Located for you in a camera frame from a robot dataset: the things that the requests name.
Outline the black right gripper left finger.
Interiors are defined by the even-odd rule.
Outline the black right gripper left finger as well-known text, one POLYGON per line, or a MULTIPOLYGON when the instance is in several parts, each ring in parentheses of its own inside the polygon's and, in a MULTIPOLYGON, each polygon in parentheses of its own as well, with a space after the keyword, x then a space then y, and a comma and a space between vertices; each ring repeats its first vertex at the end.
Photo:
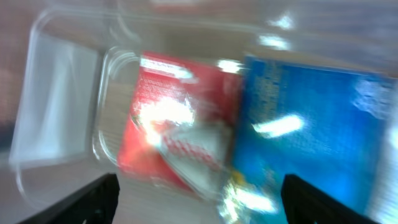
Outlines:
POLYGON ((112 224, 120 186, 116 174, 105 174, 22 224, 112 224))

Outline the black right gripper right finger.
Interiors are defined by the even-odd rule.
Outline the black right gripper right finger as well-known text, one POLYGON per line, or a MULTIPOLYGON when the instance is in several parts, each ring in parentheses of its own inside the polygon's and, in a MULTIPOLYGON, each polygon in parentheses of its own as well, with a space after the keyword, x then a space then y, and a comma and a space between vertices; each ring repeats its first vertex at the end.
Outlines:
POLYGON ((377 224, 294 174, 284 177, 281 197, 288 224, 377 224))

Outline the blue medicine box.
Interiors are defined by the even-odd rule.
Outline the blue medicine box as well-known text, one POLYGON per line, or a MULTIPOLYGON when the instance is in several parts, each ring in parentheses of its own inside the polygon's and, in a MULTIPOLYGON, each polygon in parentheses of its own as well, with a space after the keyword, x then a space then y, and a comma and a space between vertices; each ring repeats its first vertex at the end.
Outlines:
POLYGON ((225 223, 285 223, 282 183, 295 174, 365 214, 391 120, 395 78, 252 55, 245 58, 225 223))

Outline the red medicine box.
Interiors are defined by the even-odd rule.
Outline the red medicine box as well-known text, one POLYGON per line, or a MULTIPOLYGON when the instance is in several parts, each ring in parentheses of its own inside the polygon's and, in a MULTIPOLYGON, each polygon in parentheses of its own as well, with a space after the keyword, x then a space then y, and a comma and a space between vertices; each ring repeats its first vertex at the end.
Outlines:
POLYGON ((214 65, 146 52, 117 163, 122 172, 218 197, 242 78, 214 65))

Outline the clear plastic container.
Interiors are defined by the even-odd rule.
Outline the clear plastic container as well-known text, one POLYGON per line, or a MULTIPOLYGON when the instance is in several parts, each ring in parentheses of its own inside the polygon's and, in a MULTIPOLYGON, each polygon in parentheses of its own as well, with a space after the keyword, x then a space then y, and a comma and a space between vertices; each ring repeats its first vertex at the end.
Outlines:
POLYGON ((113 169, 145 50, 222 68, 245 55, 397 73, 396 1, 13 1, 33 15, 10 163, 36 207, 89 179, 101 134, 113 169))

